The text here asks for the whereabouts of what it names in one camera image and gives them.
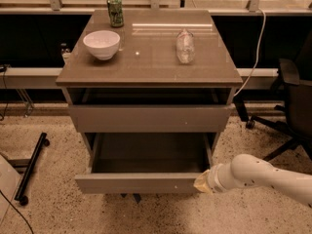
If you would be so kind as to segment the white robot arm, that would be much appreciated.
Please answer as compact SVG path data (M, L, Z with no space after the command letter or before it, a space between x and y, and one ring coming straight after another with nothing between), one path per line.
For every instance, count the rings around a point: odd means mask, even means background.
M240 154L227 164L212 166L194 180L193 186L208 194L264 186L312 207L312 175L276 168L250 154Z

